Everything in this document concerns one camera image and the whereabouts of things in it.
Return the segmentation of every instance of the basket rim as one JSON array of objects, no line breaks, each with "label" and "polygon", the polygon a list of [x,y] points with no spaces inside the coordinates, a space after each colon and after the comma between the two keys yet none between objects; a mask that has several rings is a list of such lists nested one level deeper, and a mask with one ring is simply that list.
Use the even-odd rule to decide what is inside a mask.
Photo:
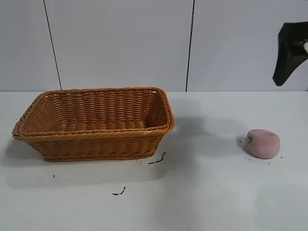
[{"label": "basket rim", "polygon": [[[158,91],[162,94],[164,101],[164,108],[167,114],[167,122],[162,126],[148,127],[148,128],[122,128],[122,129],[94,129],[94,130],[79,130],[79,131],[48,131],[48,132],[22,132],[22,125],[26,119],[31,116],[40,101],[45,97],[53,94],[74,94],[74,93],[96,93],[96,92],[114,92],[114,91],[131,91],[131,90],[152,90]],[[13,136],[19,140],[67,140],[67,139],[84,139],[85,137],[101,138],[120,138],[120,137],[139,137],[139,136],[154,136],[166,134],[171,131],[175,126],[173,114],[168,102],[166,93],[157,87],[127,87],[127,88],[102,88],[102,89],[71,89],[71,90],[51,90],[40,94],[28,107],[25,113],[21,116],[13,129]]]}]

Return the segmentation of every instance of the woven basket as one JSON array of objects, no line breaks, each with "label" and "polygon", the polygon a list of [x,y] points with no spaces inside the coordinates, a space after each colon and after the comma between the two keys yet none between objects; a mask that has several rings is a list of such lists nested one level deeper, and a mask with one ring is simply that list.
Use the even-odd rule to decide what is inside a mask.
[{"label": "woven basket", "polygon": [[173,128],[158,88],[55,90],[34,100],[13,136],[46,161],[131,160],[152,156]]}]

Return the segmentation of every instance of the black mark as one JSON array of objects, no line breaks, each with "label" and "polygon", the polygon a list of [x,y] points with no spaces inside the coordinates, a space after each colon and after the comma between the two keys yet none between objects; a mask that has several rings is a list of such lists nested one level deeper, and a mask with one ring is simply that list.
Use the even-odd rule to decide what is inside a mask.
[{"label": "black mark", "polygon": [[162,158],[161,158],[160,160],[157,160],[157,161],[155,161],[155,162],[150,162],[149,164],[151,165],[151,164],[155,164],[155,163],[158,163],[158,162],[163,161],[164,158],[165,158],[165,155],[166,155],[166,152],[164,152],[164,153],[162,154]]},{"label": "black mark", "polygon": [[126,186],[123,188],[123,191],[122,191],[121,193],[113,193],[112,195],[114,195],[114,196],[119,196],[119,195],[122,195],[122,194],[123,194],[123,192],[125,191],[125,189],[126,189]]}]

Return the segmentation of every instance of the pink sponge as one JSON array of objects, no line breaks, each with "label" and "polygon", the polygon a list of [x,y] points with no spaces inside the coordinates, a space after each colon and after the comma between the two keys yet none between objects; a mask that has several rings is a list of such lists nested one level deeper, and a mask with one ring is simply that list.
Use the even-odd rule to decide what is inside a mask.
[{"label": "pink sponge", "polygon": [[272,159],[280,150],[279,136],[263,129],[251,130],[246,137],[246,149],[256,157]]}]

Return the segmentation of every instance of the tan wicker weave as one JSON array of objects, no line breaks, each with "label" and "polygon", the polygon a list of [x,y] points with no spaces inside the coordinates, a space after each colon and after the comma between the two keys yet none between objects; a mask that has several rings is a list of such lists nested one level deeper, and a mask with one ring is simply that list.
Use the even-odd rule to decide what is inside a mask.
[{"label": "tan wicker weave", "polygon": [[13,136],[47,161],[129,160],[153,155],[173,128],[158,88],[55,90],[34,100]]}]

